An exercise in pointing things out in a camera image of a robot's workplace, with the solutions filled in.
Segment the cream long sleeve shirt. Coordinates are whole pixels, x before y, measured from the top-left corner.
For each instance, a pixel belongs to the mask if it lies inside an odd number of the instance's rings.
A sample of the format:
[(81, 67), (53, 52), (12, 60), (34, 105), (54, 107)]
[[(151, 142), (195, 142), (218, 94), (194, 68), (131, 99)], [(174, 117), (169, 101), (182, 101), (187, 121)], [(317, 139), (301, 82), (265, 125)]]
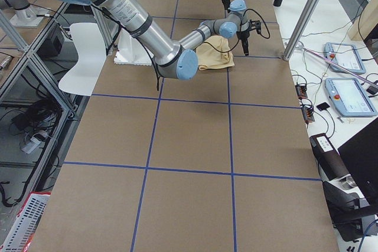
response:
[(233, 53), (228, 39), (219, 35), (211, 36), (195, 50), (199, 70), (218, 70), (234, 66)]

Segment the upper blue teach pendant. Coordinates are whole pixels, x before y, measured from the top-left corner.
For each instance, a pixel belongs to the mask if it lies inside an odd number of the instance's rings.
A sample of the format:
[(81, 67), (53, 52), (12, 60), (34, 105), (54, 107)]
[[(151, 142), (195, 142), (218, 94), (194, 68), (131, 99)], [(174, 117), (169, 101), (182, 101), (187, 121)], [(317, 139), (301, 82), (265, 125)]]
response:
[(354, 74), (365, 74), (366, 69), (354, 44), (327, 42), (324, 45), (325, 58), (346, 68)]

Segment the blue teach pendant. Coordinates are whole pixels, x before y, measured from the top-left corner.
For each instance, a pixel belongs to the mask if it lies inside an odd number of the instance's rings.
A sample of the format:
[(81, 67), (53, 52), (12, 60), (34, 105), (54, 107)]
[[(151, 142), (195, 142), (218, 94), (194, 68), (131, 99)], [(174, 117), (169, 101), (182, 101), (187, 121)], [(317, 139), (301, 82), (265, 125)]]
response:
[(324, 87), (340, 116), (377, 116), (377, 110), (357, 79), (327, 78)]
[(366, 69), (354, 44), (327, 42), (324, 45), (325, 58), (346, 68), (354, 74), (365, 74)]

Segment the lower blue teach pendant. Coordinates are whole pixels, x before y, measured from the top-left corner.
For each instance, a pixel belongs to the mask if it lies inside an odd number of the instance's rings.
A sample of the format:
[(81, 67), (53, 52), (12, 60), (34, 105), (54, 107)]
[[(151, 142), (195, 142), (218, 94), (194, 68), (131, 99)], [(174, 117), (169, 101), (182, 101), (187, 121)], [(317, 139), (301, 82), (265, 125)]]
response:
[(324, 87), (340, 116), (377, 116), (377, 110), (357, 79), (327, 78)]

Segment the white plastic chair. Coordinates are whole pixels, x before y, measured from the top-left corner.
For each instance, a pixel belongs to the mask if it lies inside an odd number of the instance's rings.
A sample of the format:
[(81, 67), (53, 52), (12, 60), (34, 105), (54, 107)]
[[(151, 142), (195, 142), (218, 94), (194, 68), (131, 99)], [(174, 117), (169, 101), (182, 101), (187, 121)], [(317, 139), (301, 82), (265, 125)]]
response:
[(66, 93), (91, 96), (106, 61), (105, 42), (96, 23), (75, 23), (70, 31), (78, 60), (59, 81), (58, 87)]

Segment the black equipment case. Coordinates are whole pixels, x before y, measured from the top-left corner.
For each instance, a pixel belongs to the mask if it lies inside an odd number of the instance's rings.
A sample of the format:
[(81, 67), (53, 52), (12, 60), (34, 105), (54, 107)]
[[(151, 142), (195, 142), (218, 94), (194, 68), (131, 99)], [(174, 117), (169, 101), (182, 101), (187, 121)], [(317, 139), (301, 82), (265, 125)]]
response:
[(376, 235), (377, 225), (377, 120), (372, 121), (338, 149), (325, 134), (309, 141), (327, 181), (322, 183), (334, 227), (344, 241)]

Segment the red white plastic basket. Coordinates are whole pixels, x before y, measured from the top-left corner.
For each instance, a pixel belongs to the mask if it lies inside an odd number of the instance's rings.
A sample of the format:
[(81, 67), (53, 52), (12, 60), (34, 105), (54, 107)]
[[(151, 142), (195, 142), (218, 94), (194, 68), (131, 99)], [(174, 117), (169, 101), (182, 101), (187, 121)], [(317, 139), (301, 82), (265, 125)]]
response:
[(28, 251), (50, 195), (50, 192), (29, 194), (1, 245), (1, 251)]

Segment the aluminium frame post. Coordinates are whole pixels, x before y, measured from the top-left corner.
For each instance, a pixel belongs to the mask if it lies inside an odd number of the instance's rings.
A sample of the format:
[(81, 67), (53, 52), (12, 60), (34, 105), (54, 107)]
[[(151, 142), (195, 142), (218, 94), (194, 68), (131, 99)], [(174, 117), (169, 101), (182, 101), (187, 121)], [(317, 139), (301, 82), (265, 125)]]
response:
[(298, 22), (293, 30), (293, 33), (289, 39), (289, 42), (286, 46), (286, 49), (282, 55), (282, 59), (288, 61), (291, 55), (294, 52), (295, 47), (297, 46), (300, 37), (303, 35), (303, 32), (310, 20), (311, 15), (313, 14), (319, 0), (307, 0), (302, 13), (298, 19)]

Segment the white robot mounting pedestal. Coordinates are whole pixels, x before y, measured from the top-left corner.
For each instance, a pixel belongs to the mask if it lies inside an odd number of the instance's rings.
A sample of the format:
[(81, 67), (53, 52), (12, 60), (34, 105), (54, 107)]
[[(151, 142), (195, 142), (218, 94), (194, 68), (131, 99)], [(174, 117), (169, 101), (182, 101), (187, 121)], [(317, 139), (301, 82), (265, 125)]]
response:
[(140, 43), (132, 38), (129, 33), (122, 30), (119, 35), (118, 51), (114, 58), (115, 64), (132, 64), (139, 66), (151, 66), (151, 60)]

